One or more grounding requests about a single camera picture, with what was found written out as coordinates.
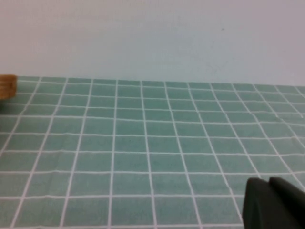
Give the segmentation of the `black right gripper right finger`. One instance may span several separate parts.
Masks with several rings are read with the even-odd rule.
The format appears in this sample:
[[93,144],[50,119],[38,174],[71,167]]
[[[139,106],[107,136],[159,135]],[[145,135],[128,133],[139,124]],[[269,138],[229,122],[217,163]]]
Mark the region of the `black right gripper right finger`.
[[269,184],[283,202],[288,213],[304,229],[305,192],[280,177],[271,177]]

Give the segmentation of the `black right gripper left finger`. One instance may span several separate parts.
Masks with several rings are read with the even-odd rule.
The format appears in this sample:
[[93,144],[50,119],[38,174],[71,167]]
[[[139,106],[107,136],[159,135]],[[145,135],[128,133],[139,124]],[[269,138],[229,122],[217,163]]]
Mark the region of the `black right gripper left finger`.
[[246,229],[286,229],[290,226],[282,201],[269,183],[259,178],[247,180],[242,217]]

